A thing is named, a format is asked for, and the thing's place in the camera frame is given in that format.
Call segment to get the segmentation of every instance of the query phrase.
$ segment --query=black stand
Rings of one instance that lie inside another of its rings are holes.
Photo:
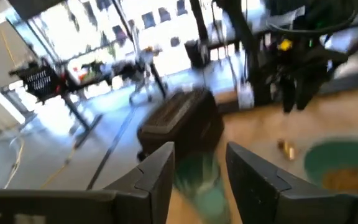
[[[65,101],[68,109],[70,109],[70,112],[74,114],[75,118],[81,123],[82,127],[84,128],[84,132],[81,133],[77,138],[76,142],[74,144],[74,148],[77,149],[82,146],[82,144],[85,142],[85,140],[88,138],[92,130],[98,125],[99,121],[102,118],[102,115],[99,114],[95,117],[95,119],[92,121],[91,124],[88,124],[88,122],[85,120],[84,116],[80,114],[77,107],[74,105],[72,100],[68,95],[62,95],[63,100]]]
[[[164,87],[164,84],[163,84],[162,81],[161,81],[161,77],[160,77],[160,75],[158,74],[158,71],[157,71],[157,69],[155,68],[155,65],[154,65],[153,62],[150,63],[150,69],[151,69],[151,72],[152,72],[152,74],[153,74],[153,76],[154,76],[154,80],[155,80],[155,82],[157,83],[158,88],[159,88],[160,91],[161,91],[162,98],[165,99],[165,98],[167,97],[167,91],[166,91],[166,89],[165,89],[165,87]]]
[[[201,10],[199,0],[190,0],[191,10],[193,11],[193,15],[196,19],[198,36],[200,40],[207,41],[208,40],[208,31],[205,26],[203,11]]]

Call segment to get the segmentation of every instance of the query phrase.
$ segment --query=black equipment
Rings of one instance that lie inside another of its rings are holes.
[[[233,142],[226,163],[243,223],[358,224],[358,195],[318,188]]]
[[[211,51],[206,43],[199,40],[189,40],[185,43],[187,56],[194,68],[205,68],[211,62]]]
[[[341,53],[325,49],[320,41],[322,35],[329,37],[349,28],[358,13],[354,1],[307,1],[305,13],[292,23],[278,26],[267,19],[267,30],[258,34],[253,34],[244,19],[240,0],[216,0],[216,4],[227,12],[246,49],[247,81],[256,106],[272,102],[270,86],[274,84],[281,90],[284,112],[294,105],[303,110],[321,85],[332,79],[335,69],[358,50]],[[271,34],[272,43],[260,48],[266,33]]]
[[[75,104],[68,96],[69,93],[81,90],[88,85],[95,84],[94,80],[91,82],[76,85],[70,78],[70,74],[66,69],[63,69],[62,75],[58,75],[56,71],[48,64],[45,59],[41,59],[41,64],[36,61],[28,63],[25,68],[19,68],[9,72],[10,76],[16,75],[27,88],[27,92],[35,96],[43,104],[56,96],[61,96],[65,104],[70,109],[70,112],[75,115],[75,118],[81,123],[84,128],[84,133],[77,137],[74,147],[80,147],[88,138],[92,130],[96,127],[102,118],[102,115],[97,115],[93,122],[89,124],[87,120],[77,110]]]
[[[39,15],[41,12],[46,11],[50,7],[53,7],[61,2],[62,0],[8,0],[9,4],[16,10],[19,17],[26,21]]]
[[[164,224],[174,166],[166,143],[102,190],[0,190],[0,223]]]
[[[137,132],[142,145],[139,159],[152,154],[167,141],[175,143],[175,159],[213,152],[224,124],[212,93],[205,88],[177,91],[143,122]]]

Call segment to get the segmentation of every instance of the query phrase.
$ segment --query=metal pole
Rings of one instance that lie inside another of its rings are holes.
[[[191,10],[196,19],[198,36],[201,41],[208,41],[208,31],[206,30],[205,21],[203,17],[203,11],[199,0],[190,0]]]
[[[124,25],[124,28],[125,28],[125,30],[127,32],[127,35],[128,35],[128,38],[133,42],[134,39],[133,39],[133,36],[132,36],[131,28],[130,28],[130,26],[128,24],[128,20],[127,20],[127,18],[125,16],[124,11],[122,10],[121,3],[118,2],[118,0],[112,0],[112,3],[114,4],[114,7],[116,8],[116,11],[117,11],[117,13],[119,15],[119,18],[120,18],[122,24]]]

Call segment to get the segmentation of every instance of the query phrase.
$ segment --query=window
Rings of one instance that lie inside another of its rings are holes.
[[[187,14],[187,10],[185,7],[185,0],[177,1],[177,13],[178,13],[178,16]]]
[[[144,23],[144,29],[148,29],[150,27],[155,27],[154,16],[152,12],[148,12],[142,15],[142,20]]]
[[[124,44],[126,43],[126,39],[127,39],[126,33],[122,30],[121,26],[112,27],[112,31],[116,35],[116,40],[117,40],[119,46],[123,47]]]
[[[164,7],[160,7],[158,9],[158,13],[160,14],[160,22],[165,22],[165,21],[171,20],[171,15],[167,11],[167,9],[165,9]]]
[[[50,62],[53,61],[51,55],[49,55],[45,47],[42,45],[42,43],[35,36],[35,34],[31,31],[30,27],[26,23],[14,25],[14,28],[27,44],[31,44],[33,46],[33,50],[37,54],[37,56],[46,57]]]

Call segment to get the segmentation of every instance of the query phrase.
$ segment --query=glass window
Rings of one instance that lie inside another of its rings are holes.
[[[115,40],[120,46],[118,51],[132,45],[110,0],[68,0],[35,17],[34,24],[62,60],[92,52]]]
[[[185,7],[185,0],[179,0],[177,1],[177,15],[183,15],[183,14],[187,14],[187,10]]]
[[[33,50],[37,54],[37,56],[46,57],[49,61],[53,61],[46,49],[39,41],[39,39],[34,35],[30,27],[26,23],[16,24],[14,28],[19,33],[19,35],[22,36],[22,38],[27,44],[32,45]]]
[[[148,12],[142,15],[142,20],[144,23],[144,29],[148,29],[150,27],[155,27],[154,16],[152,12]]]
[[[164,7],[160,7],[158,9],[158,14],[160,14],[160,22],[165,22],[165,21],[171,20],[171,15],[167,11],[167,9],[165,9]]]

